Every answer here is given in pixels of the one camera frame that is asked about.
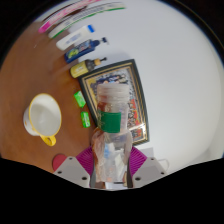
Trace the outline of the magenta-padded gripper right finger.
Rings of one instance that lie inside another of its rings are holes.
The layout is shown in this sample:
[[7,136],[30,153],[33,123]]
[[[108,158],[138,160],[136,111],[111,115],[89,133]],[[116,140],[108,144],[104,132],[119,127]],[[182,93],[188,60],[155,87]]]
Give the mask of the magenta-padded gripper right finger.
[[165,169],[155,157],[147,157],[133,147],[128,162],[128,187],[140,188],[166,176]]

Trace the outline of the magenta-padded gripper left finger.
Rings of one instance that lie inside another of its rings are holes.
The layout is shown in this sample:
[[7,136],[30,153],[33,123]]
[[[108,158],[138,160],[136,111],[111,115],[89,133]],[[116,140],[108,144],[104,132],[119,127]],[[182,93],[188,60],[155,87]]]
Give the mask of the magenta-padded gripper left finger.
[[57,154],[53,158],[54,174],[84,188],[94,188],[96,175],[92,148],[88,147],[76,157]]

